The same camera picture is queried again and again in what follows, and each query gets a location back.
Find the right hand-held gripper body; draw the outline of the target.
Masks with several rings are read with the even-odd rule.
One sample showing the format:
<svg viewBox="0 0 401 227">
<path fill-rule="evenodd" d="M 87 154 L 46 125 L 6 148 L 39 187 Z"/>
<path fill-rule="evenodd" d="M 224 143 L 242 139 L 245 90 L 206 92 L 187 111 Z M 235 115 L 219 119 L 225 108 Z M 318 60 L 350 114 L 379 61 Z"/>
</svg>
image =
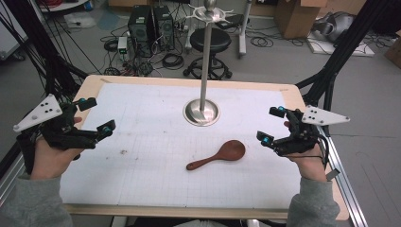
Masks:
<svg viewBox="0 0 401 227">
<path fill-rule="evenodd" d="M 349 116 L 308 105 L 305 111 L 287 109 L 285 118 L 289 122 L 290 135 L 274 140 L 272 149 L 279 156 L 287 156 L 291 153 L 303 153 L 314 148 L 319 141 L 320 133 L 317 126 L 328 126 L 350 121 Z"/>
</svg>

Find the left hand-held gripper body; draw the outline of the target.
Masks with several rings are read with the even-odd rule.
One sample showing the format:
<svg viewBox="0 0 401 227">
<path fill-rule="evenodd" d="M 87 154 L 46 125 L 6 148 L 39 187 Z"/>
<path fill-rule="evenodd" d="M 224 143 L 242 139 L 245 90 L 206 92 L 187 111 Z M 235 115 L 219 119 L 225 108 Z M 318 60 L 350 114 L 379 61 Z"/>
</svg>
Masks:
<svg viewBox="0 0 401 227">
<path fill-rule="evenodd" d="M 49 94 L 13 126 L 17 144 L 23 152 L 26 173 L 30 174 L 35 159 L 35 139 L 42 135 L 52 148 L 95 148 L 97 131 L 81 131 L 75 127 L 78 107 L 72 103 L 59 103 Z"/>
</svg>

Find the brown wooden spoon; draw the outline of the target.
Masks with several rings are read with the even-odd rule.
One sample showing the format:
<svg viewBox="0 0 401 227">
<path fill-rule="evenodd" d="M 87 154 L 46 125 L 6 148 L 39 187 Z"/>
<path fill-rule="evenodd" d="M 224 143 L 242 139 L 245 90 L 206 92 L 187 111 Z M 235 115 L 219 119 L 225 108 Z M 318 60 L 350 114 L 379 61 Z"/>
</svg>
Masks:
<svg viewBox="0 0 401 227">
<path fill-rule="evenodd" d="M 187 170 L 195 170 L 213 161 L 237 161 L 245 155 L 246 149 L 242 142 L 230 140 L 225 142 L 218 152 L 211 157 L 201 159 L 186 165 Z"/>
</svg>

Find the steel utensil stand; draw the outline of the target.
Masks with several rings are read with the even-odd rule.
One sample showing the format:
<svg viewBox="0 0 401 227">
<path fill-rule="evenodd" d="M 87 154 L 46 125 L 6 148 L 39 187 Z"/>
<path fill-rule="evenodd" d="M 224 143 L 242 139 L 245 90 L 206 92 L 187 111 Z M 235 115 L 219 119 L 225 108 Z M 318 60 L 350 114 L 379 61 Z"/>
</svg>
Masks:
<svg viewBox="0 0 401 227">
<path fill-rule="evenodd" d="M 212 100 L 206 98 L 208 78 L 208 63 L 211 47 L 213 24 L 225 22 L 226 12 L 216 7 L 217 0 L 203 0 L 202 7 L 192 7 L 191 18 L 205 23 L 204 44 L 202 53 L 200 98 L 189 101 L 183 108 L 184 118 L 192 125 L 199 127 L 211 126 L 220 116 L 219 107 Z"/>
</svg>

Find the person's right hand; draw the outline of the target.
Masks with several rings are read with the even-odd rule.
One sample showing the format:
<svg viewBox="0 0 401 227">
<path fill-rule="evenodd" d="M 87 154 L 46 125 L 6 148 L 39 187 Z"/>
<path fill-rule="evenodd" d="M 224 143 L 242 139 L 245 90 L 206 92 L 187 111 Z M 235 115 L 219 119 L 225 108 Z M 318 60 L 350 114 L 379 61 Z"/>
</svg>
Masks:
<svg viewBox="0 0 401 227">
<path fill-rule="evenodd" d="M 326 182 L 323 167 L 322 152 L 318 144 L 314 148 L 303 153 L 291 153 L 287 155 L 291 162 L 294 162 L 302 177 L 316 182 Z"/>
</svg>

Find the person's left hand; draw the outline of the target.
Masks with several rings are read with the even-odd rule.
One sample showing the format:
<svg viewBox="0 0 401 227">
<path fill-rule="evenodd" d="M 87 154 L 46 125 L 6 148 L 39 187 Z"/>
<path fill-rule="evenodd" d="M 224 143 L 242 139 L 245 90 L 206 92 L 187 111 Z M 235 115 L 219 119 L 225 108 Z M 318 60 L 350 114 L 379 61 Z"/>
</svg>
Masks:
<svg viewBox="0 0 401 227">
<path fill-rule="evenodd" d="M 51 148 L 42 136 L 39 137 L 35 143 L 35 159 L 30 179 L 48 180 L 60 177 L 82 152 L 82 148 Z"/>
</svg>

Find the white grid mat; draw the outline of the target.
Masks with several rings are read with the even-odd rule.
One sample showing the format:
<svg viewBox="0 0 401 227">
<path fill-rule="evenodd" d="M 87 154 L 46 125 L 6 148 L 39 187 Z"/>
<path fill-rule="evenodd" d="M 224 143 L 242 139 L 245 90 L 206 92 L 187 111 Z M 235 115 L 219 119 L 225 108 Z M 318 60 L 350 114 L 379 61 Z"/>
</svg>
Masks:
<svg viewBox="0 0 401 227">
<path fill-rule="evenodd" d="M 197 127 L 183 116 L 197 87 L 108 83 L 83 127 L 114 120 L 113 135 L 84 151 L 62 175 L 66 203 L 286 209 L 299 190 L 297 167 L 256 138 L 263 131 L 288 136 L 270 107 L 282 106 L 280 91 L 210 88 L 219 120 Z M 245 155 L 213 161 L 195 170 L 187 164 L 211 157 L 227 141 L 238 140 Z"/>
</svg>

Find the small white box green light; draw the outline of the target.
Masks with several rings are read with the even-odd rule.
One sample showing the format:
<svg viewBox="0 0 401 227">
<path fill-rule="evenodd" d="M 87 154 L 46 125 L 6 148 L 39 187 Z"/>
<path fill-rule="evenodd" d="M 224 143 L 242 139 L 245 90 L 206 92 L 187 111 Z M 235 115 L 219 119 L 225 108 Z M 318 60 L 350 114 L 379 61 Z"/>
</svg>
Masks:
<svg viewBox="0 0 401 227">
<path fill-rule="evenodd" d="M 118 38 L 117 51 L 120 60 L 125 61 L 128 57 L 128 39 L 126 37 Z"/>
</svg>

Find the white flat board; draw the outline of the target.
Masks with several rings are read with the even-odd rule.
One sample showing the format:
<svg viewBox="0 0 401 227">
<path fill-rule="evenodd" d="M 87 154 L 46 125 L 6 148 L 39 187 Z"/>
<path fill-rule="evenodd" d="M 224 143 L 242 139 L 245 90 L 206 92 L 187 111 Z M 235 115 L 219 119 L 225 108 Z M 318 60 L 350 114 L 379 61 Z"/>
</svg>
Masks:
<svg viewBox="0 0 401 227">
<path fill-rule="evenodd" d="M 314 54 L 331 55 L 336 49 L 333 43 L 320 34 L 310 33 L 306 40 L 311 52 Z M 373 57 L 374 55 L 375 52 L 365 42 L 361 42 L 353 52 L 353 56 L 358 57 Z"/>
</svg>

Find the white metal stand leg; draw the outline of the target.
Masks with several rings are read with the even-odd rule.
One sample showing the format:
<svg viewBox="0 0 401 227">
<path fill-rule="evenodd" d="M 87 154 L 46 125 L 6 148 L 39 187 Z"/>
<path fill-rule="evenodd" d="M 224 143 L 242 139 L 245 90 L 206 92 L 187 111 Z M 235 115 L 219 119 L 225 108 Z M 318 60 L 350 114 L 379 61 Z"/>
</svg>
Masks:
<svg viewBox="0 0 401 227">
<path fill-rule="evenodd" d="M 248 19 L 252 7 L 252 0 L 246 0 L 245 9 L 243 12 L 243 22 L 240 28 L 240 33 L 238 35 L 238 57 L 244 57 L 247 53 L 246 48 L 246 28 L 248 24 Z"/>
</svg>

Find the grey bag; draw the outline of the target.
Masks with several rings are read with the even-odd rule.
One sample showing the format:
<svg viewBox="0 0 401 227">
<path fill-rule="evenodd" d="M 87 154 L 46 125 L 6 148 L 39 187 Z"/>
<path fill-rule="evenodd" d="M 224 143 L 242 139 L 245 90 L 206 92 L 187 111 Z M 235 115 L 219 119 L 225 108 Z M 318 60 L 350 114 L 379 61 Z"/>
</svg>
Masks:
<svg viewBox="0 0 401 227">
<path fill-rule="evenodd" d="M 326 40 L 335 43 L 354 22 L 355 16 L 344 11 L 328 12 L 323 18 L 316 20 L 311 28 L 318 31 Z"/>
</svg>

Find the black round stool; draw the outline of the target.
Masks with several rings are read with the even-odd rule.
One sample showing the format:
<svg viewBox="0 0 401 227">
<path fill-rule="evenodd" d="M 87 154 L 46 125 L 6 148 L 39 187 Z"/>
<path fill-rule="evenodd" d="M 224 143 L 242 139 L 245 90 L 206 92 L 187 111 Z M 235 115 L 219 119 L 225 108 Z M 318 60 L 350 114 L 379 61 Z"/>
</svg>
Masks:
<svg viewBox="0 0 401 227">
<path fill-rule="evenodd" d="M 213 80 L 222 80 L 223 78 L 230 79 L 233 73 L 229 67 L 216 54 L 225 51 L 232 40 L 229 34 L 221 29 L 213 28 L 211 34 L 211 47 L 208 63 L 208 78 Z M 203 51 L 204 44 L 204 28 L 196 29 L 190 36 L 190 44 L 195 50 Z M 195 79 L 201 79 L 203 57 L 194 59 L 189 66 L 183 70 L 184 76 L 191 75 Z"/>
</svg>

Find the large cardboard box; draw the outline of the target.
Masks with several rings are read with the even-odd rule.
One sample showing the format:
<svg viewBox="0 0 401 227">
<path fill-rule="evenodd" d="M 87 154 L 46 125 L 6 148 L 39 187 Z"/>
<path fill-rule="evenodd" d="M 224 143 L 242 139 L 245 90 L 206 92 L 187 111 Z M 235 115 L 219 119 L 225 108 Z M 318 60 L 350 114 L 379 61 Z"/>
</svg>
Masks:
<svg viewBox="0 0 401 227">
<path fill-rule="evenodd" d="M 274 22 L 285 39 L 305 38 L 328 0 L 278 0 Z"/>
</svg>

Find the small cardboard box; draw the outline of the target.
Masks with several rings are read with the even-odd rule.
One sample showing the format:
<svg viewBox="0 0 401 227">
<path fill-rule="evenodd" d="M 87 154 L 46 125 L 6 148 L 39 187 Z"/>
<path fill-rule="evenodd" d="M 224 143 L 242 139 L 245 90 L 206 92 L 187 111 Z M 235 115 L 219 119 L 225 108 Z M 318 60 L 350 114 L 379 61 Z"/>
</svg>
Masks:
<svg viewBox="0 0 401 227">
<path fill-rule="evenodd" d="M 401 69 L 401 33 L 394 44 L 385 53 L 385 57 Z"/>
</svg>

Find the aluminium rail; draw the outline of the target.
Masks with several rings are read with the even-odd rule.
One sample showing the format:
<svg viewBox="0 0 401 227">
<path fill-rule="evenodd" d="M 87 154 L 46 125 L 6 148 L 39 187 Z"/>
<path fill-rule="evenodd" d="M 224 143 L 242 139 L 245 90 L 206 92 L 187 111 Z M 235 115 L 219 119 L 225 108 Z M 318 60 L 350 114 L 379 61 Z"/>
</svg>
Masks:
<svg viewBox="0 0 401 227">
<path fill-rule="evenodd" d="M 336 181 L 341 193 L 341 196 L 346 205 L 349 217 L 354 227 L 369 227 L 357 201 L 352 185 L 348 179 L 348 175 L 343 167 L 340 156 L 336 150 L 334 141 L 329 134 L 327 127 L 318 127 L 319 132 L 324 136 L 328 142 L 329 156 L 328 164 L 332 169 L 338 170 L 340 173 L 336 176 Z"/>
</svg>

